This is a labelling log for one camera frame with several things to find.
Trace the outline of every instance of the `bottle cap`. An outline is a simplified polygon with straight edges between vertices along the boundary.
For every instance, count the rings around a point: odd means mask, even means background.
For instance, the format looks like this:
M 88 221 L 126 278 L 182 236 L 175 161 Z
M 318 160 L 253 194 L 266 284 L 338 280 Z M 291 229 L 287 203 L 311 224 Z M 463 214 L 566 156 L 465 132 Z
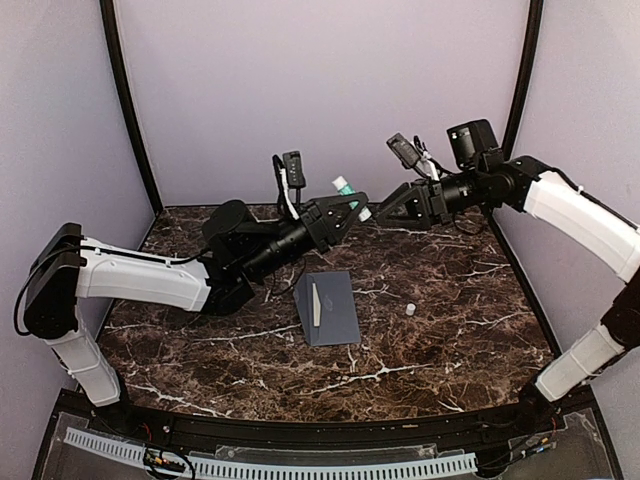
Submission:
M 371 218 L 371 210 L 369 210 L 367 207 L 364 207 L 358 215 L 358 218 L 361 222 L 366 222 Z
M 343 176 L 340 176 L 338 178 L 336 178 L 333 182 L 333 186 L 336 187 L 336 189 L 338 191 L 342 190 L 344 187 L 346 187 L 347 185 L 349 185 L 349 183 L 347 183 L 347 181 L 344 179 Z

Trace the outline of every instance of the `white cable tray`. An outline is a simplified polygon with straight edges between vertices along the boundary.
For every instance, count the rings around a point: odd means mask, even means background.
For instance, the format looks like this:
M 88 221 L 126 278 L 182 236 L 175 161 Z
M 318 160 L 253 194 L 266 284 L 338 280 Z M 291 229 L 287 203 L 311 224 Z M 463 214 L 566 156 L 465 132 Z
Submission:
M 115 462 L 144 468 L 142 459 L 145 447 L 127 440 L 114 440 L 96 432 L 69 427 L 64 443 Z M 339 467 L 259 465 L 214 460 L 195 455 L 190 455 L 188 458 L 195 467 L 196 478 L 203 480 L 426 480 L 473 473 L 478 470 L 475 453 L 413 462 Z M 178 457 L 175 461 L 184 464 Z M 182 477 L 191 478 L 189 468 Z

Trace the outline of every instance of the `lavender wall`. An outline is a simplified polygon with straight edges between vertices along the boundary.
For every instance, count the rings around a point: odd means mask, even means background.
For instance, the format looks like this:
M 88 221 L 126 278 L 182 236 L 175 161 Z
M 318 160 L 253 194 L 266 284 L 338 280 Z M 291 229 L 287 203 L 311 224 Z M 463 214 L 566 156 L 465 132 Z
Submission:
M 97 1 L 2 2 L 0 15 L 0 478 L 31 478 L 58 391 L 41 341 L 13 333 L 29 265 L 64 222 L 136 247 L 152 212 L 118 104 Z M 95 332 L 106 303 L 84 305 Z
M 640 4 L 546 2 L 517 154 L 563 168 L 640 221 Z M 564 348 L 595 325 L 622 283 L 552 227 L 513 212 L 500 223 Z M 640 477 L 640 355 L 594 382 L 625 478 Z
M 420 133 L 506 124 L 525 0 L 120 0 L 134 97 L 166 204 L 274 201 L 273 153 L 299 149 L 306 198 L 344 175 L 375 200 L 406 175 L 387 150 Z

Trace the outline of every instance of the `gray cloth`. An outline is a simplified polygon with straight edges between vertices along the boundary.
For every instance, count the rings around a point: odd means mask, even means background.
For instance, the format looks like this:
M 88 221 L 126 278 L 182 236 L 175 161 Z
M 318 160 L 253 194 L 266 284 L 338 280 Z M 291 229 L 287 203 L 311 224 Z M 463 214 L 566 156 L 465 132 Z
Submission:
M 293 296 L 309 345 L 360 343 L 349 272 L 306 273 Z

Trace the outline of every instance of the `marble tabletop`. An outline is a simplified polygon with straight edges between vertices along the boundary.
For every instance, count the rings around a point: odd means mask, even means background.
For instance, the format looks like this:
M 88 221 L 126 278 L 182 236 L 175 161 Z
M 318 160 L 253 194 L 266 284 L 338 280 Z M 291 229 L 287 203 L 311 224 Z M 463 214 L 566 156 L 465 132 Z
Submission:
M 173 207 L 143 251 L 188 256 L 214 207 Z M 269 206 L 251 207 L 261 219 Z M 469 228 L 485 222 L 467 215 Z M 132 400 L 175 412 L 246 420 L 364 421 L 478 410 L 517 400 L 519 387 L 552 358 L 515 274 L 487 228 L 429 232 L 352 228 L 306 271 L 350 272 L 360 344 L 310 347 L 291 293 L 289 266 L 255 286 L 228 317 L 118 301 L 99 344 Z M 406 305 L 417 306 L 414 316 Z

